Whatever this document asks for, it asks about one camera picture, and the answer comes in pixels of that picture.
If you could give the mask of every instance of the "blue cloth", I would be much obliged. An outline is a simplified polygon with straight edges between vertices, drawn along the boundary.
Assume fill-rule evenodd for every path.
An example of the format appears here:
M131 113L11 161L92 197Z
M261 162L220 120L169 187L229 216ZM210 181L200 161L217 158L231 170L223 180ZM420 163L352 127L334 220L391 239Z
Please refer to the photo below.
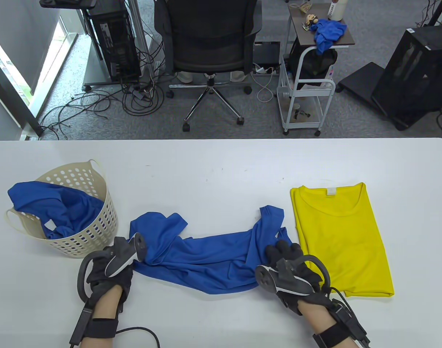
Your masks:
M135 261L134 270L207 294L253 289L255 268L268 262L266 247L279 240L291 243L281 228L284 211L266 206L260 212L261 219L249 231L199 239L179 237L187 226L179 214L147 212L130 226L130 237L139 232L148 246L144 262Z
M321 56L334 45L334 42L344 36L347 31L347 25L335 20L319 20L310 27L312 32L316 32L314 40L316 41L316 51Z
M70 187L40 181L19 182L8 190L18 212L37 216L48 239L60 239L79 233L89 226L102 210L103 202ZM51 231L44 224L52 220Z

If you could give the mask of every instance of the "shoe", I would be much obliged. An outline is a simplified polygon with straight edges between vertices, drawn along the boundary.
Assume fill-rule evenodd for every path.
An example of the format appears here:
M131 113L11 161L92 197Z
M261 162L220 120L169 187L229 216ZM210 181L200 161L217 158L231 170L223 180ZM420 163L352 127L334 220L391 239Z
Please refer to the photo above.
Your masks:
M242 82L245 78L246 75L243 71L231 71L231 82Z
M182 83L191 83L193 81L193 76L191 72L187 73L186 71L180 71L176 73L176 77Z

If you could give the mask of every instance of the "wrist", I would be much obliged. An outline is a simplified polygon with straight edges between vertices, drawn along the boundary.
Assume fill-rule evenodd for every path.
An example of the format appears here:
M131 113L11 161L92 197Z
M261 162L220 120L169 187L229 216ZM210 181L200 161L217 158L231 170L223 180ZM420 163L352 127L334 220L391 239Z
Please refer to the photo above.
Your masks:
M114 319L122 294L123 288L120 285L113 286L98 300L92 318Z
M337 323L324 306L307 303L302 300L298 301L297 306L317 334L326 331Z

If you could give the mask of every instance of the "black computer case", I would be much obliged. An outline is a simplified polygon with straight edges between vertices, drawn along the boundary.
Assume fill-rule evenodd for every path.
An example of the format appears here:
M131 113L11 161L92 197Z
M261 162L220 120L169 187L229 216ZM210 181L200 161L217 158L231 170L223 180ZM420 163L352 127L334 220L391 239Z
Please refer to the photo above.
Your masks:
M140 75L140 59L124 0L100 0L89 10L111 80L136 81Z
M442 108L442 25L405 31L372 99L399 130Z

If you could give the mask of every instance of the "black glove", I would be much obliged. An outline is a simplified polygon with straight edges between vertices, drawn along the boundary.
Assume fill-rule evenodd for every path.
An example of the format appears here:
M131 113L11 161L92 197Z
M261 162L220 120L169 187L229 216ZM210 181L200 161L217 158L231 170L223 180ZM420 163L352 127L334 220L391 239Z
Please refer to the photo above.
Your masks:
M268 245L266 247L266 256L269 260L268 266L277 270L276 263L279 260L296 260L303 256L303 251L297 243L289 245L288 242L280 240L277 242L276 246ZM321 282L322 279L319 274L310 270L307 265L303 263L294 270L294 275L309 282L315 290L315 293L308 296L298 296L279 291L277 296L281 299L282 303L284 303L284 306L292 310L294 313L302 315L298 309L298 300L304 300L308 303L314 303L317 305L329 305L330 300L326 297L324 292L321 292L319 282Z
M90 308L95 308L95 305L97 304L100 297L105 295L108 290L110 290L115 285L120 285L123 288L123 294L121 295L119 304L122 305L128 298L133 274L132 265L127 266L114 277L107 277L105 275L105 268L111 259L112 256L99 257L93 260L92 271L87 277L87 283L90 284L90 288L92 289L92 295L90 295L90 299L88 300L88 305L90 306Z

